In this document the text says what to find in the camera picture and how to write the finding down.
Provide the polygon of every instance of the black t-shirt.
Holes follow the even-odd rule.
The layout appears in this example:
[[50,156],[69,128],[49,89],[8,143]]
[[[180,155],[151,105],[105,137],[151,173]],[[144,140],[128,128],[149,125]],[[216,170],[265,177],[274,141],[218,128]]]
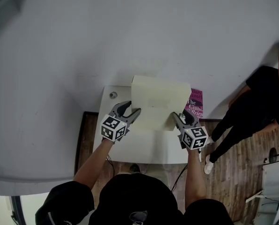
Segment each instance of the black t-shirt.
[[243,117],[247,129],[257,132],[274,119],[279,123],[279,74],[273,67],[260,67],[247,81],[250,91],[243,93],[230,109]]
[[[89,187],[72,181],[56,186],[36,213],[37,225],[78,224],[94,209]],[[219,201],[193,202],[183,215],[174,195],[160,180],[143,174],[120,174],[102,189],[89,225],[131,225],[133,212],[147,211],[144,224],[233,224]]]

